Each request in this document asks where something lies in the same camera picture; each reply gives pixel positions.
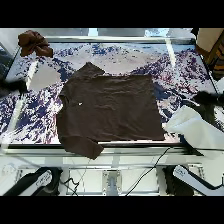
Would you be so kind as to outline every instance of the crumpled cloth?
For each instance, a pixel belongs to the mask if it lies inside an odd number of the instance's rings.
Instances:
[[[214,158],[224,152],[224,133],[208,122],[188,106],[179,108],[164,128],[167,132],[184,135],[186,141],[203,155]]]
[[[18,45],[22,47],[21,57],[28,56],[34,51],[37,56],[53,57],[53,49],[49,47],[47,40],[38,32],[28,30],[18,36]]]

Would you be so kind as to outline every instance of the brown cloth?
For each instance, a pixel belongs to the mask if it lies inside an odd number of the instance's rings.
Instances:
[[[65,150],[96,159],[100,141],[164,140],[151,76],[103,74],[88,62],[64,85],[56,123]]]
[[[28,30],[18,36],[19,46],[22,47],[21,56],[27,56],[34,51],[37,56],[53,57],[53,49],[49,47],[47,40],[38,32]]]

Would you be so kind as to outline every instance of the patterned surface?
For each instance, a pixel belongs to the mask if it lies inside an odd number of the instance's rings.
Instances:
[[[52,43],[51,47],[53,59],[37,58],[35,54],[21,58],[18,54],[10,69],[8,79],[27,77],[31,63],[38,60],[34,78],[39,77],[31,81],[16,128],[7,134],[11,143],[59,143],[55,115],[62,104],[58,94],[68,78],[88,61],[104,69],[107,75],[152,75],[163,125],[181,106],[183,98],[191,98],[198,90],[214,92],[203,63],[191,45],[173,45],[174,69],[165,44]],[[0,141],[17,99],[18,94],[14,93],[0,100]],[[173,134],[166,134],[165,138],[165,142],[179,141]]]

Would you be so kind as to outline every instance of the metal frame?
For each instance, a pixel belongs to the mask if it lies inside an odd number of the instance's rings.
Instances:
[[[166,44],[169,40],[171,44],[192,45],[195,44],[193,38],[164,38],[164,37],[89,37],[89,36],[45,36],[49,43],[140,43],[140,44]],[[196,150],[187,148],[182,143],[105,143],[102,144],[104,151],[100,156],[156,156],[161,155],[164,150],[171,147],[168,155],[198,155]],[[19,156],[43,156],[43,157],[80,157],[79,155],[66,152],[58,145],[42,144],[9,144],[6,148],[2,147],[3,152],[0,156],[19,155]]]

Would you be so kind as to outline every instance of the white cloth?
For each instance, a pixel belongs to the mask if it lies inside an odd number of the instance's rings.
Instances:
[[[165,126],[165,130],[184,135],[186,141],[194,148],[222,149],[224,152],[224,133],[204,121],[194,109],[185,105],[174,113]],[[199,151],[210,158],[222,154],[212,150]]]

